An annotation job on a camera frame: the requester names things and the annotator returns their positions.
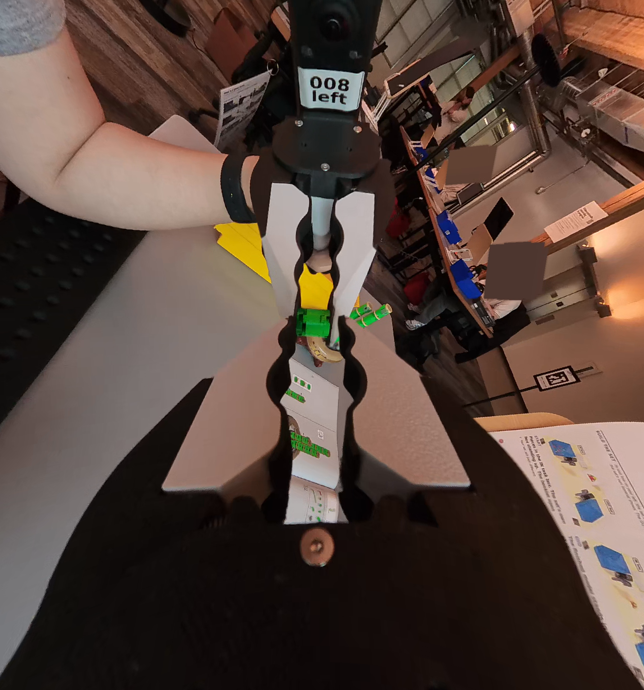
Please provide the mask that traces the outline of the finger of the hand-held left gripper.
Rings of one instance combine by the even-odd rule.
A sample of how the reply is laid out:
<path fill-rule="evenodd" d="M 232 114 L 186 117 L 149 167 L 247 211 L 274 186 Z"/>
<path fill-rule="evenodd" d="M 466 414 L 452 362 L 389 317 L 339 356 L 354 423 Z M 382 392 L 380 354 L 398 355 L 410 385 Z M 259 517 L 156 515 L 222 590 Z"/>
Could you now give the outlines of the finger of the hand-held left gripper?
<path fill-rule="evenodd" d="M 333 320 L 348 317 L 375 255 L 372 193 L 356 191 L 335 203 L 340 235 L 332 254 Z"/>
<path fill-rule="evenodd" d="M 297 309 L 298 281 L 302 272 L 298 229 L 308 215 L 309 208 L 309 197 L 295 185 L 272 184 L 262 249 L 276 306 L 282 318 L 293 316 Z"/>

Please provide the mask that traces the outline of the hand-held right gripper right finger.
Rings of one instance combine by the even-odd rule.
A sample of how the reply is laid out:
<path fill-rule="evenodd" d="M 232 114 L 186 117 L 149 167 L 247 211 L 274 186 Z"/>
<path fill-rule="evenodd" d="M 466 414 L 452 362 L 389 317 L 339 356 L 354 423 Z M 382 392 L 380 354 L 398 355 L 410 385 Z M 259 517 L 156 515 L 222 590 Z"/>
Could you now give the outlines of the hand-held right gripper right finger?
<path fill-rule="evenodd" d="M 384 497 L 462 490 L 470 480 L 425 380 L 368 330 L 338 320 L 345 414 L 339 494 L 348 522 L 369 520 Z"/>

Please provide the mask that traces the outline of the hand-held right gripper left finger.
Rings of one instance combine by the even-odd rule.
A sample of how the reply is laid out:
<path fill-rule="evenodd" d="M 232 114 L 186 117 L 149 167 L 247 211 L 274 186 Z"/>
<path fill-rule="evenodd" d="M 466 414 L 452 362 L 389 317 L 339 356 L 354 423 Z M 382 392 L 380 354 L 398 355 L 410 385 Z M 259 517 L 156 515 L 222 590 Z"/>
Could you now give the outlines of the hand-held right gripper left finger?
<path fill-rule="evenodd" d="M 291 382 L 289 360 L 295 349 L 295 320 L 288 317 L 218 371 L 164 480 L 164 491 L 216 493 L 226 504 L 251 497 L 268 521 L 284 521 L 292 450 L 281 400 Z"/>

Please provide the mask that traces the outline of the green brick assembly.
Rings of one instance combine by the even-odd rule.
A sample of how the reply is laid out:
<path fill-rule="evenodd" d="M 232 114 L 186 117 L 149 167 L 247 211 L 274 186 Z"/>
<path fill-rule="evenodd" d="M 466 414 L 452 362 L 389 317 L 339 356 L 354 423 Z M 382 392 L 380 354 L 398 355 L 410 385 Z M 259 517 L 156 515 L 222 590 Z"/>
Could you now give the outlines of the green brick assembly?
<path fill-rule="evenodd" d="M 299 308 L 296 312 L 296 336 L 327 339 L 330 336 L 331 312 L 327 309 Z"/>

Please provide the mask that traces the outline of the person's left forearm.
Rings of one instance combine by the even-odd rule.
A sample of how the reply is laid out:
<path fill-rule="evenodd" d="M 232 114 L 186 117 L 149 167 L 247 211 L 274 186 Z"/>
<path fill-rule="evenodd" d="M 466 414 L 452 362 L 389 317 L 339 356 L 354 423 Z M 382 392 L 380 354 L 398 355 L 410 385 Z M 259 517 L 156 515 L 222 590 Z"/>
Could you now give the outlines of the person's left forearm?
<path fill-rule="evenodd" d="M 54 211 L 133 230 L 245 220 L 257 156 L 225 162 L 107 121 L 67 29 L 0 56 L 0 171 Z"/>

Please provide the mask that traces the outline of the white desk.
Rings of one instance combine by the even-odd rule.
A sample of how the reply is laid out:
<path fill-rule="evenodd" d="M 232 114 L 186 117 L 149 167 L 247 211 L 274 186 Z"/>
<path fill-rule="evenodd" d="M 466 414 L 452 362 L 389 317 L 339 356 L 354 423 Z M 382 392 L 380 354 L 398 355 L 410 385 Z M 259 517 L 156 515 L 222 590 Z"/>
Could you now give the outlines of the white desk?
<path fill-rule="evenodd" d="M 0 426 L 0 673 L 110 473 L 279 319 L 271 284 L 212 226 L 140 239 Z"/>

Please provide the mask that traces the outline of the yellow plastic bin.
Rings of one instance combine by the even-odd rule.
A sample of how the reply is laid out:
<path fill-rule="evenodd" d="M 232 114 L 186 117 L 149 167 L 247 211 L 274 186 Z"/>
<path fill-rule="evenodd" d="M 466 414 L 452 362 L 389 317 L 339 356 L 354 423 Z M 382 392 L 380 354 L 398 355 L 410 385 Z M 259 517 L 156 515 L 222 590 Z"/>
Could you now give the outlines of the yellow plastic bin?
<path fill-rule="evenodd" d="M 218 244 L 245 264 L 261 278 L 271 283 L 268 266 L 262 252 L 262 241 L 256 224 L 227 223 L 215 226 L 220 237 Z M 299 280 L 301 307 L 325 309 L 332 294 L 332 279 L 328 275 L 313 275 L 303 268 Z"/>

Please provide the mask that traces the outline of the instruction booklet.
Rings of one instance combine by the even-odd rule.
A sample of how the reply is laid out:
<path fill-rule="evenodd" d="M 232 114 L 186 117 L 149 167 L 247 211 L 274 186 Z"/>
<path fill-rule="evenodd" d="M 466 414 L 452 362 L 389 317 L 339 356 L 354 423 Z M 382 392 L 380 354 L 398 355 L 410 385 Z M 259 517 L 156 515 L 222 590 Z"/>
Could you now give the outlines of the instruction booklet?
<path fill-rule="evenodd" d="M 341 451 L 348 395 L 344 365 L 316 367 L 309 350 L 296 345 L 289 360 L 291 382 L 281 403 L 292 443 L 287 524 L 318 526 L 347 522 L 341 507 Z"/>

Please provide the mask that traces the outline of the long wooden table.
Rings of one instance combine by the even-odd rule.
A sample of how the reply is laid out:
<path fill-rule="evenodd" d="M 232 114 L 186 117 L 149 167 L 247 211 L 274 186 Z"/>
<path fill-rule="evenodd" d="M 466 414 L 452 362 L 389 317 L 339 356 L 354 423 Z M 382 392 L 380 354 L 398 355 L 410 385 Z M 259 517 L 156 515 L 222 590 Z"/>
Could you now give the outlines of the long wooden table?
<path fill-rule="evenodd" d="M 495 321 L 485 315 L 484 305 L 480 298 L 475 300 L 469 299 L 462 293 L 451 272 L 450 266 L 452 265 L 452 262 L 449 256 L 450 246 L 445 243 L 445 236 L 438 226 L 437 219 L 438 211 L 444 211 L 445 208 L 439 200 L 438 195 L 436 193 L 432 193 L 431 187 L 425 181 L 422 166 L 419 166 L 417 171 L 409 172 L 409 179 L 412 177 L 416 177 L 416 180 L 420 183 L 425 202 L 428 206 L 428 214 L 432 230 L 431 234 L 428 236 L 427 243 L 430 248 L 432 264 L 433 266 L 437 266 L 437 262 L 440 262 L 442 273 L 448 279 L 451 291 L 462 304 L 461 311 L 467 315 L 471 322 L 476 324 L 476 327 L 481 333 L 484 334 L 484 336 L 486 336 L 488 339 L 492 339 Z"/>

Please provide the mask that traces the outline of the hanging printed paper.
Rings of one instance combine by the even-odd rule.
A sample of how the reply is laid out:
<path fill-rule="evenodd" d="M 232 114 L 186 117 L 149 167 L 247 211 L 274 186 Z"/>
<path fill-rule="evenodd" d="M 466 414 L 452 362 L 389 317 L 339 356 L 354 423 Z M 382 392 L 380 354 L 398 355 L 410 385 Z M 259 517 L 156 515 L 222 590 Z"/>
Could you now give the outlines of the hanging printed paper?
<path fill-rule="evenodd" d="M 240 138 L 262 101 L 271 75 L 269 71 L 220 91 L 219 119 L 214 147 L 225 152 Z"/>

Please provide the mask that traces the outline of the open laptop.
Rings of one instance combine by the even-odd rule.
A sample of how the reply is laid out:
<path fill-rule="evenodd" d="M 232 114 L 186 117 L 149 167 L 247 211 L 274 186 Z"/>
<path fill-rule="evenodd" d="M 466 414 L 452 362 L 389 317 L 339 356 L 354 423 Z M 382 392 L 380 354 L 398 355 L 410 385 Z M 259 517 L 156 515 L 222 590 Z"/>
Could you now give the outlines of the open laptop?
<path fill-rule="evenodd" d="M 479 263 L 483 259 L 493 241 L 499 237 L 513 215 L 513 210 L 501 197 L 484 222 L 474 229 L 466 243 L 466 248 L 471 252 L 474 263 Z"/>

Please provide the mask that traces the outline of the printed instruction sheet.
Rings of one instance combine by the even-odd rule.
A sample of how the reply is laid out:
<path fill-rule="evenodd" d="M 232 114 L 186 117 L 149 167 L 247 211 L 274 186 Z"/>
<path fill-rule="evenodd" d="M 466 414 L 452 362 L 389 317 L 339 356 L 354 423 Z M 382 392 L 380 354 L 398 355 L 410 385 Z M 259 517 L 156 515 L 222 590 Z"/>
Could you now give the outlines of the printed instruction sheet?
<path fill-rule="evenodd" d="M 603 626 L 644 688 L 644 422 L 490 435 L 547 504 Z"/>

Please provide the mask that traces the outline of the paper notice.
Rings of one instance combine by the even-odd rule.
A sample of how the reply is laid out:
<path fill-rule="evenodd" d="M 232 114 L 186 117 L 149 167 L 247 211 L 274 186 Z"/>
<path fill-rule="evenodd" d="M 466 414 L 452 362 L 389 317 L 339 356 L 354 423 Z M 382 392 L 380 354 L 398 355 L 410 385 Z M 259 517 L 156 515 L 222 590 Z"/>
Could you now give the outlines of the paper notice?
<path fill-rule="evenodd" d="M 607 218 L 608 213 L 595 201 L 576 209 L 544 229 L 544 233 L 553 243 L 584 230 L 593 223 Z"/>

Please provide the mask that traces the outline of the person's grey shirt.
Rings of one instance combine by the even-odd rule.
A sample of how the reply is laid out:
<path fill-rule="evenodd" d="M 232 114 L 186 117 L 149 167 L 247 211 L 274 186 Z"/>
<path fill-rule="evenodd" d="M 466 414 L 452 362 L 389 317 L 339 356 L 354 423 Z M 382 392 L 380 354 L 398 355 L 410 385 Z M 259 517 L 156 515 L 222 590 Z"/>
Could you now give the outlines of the person's grey shirt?
<path fill-rule="evenodd" d="M 65 23 L 64 1 L 0 1 L 0 56 L 22 55 L 48 46 Z"/>

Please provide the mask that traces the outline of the metal air duct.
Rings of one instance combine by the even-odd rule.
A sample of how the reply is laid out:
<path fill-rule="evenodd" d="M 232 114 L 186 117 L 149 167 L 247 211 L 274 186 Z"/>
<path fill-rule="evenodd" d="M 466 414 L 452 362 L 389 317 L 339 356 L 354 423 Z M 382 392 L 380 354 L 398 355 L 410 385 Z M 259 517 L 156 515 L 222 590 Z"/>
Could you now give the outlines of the metal air duct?
<path fill-rule="evenodd" d="M 643 97 L 602 80 L 586 84 L 567 77 L 559 87 L 584 119 L 625 146 L 644 152 Z"/>

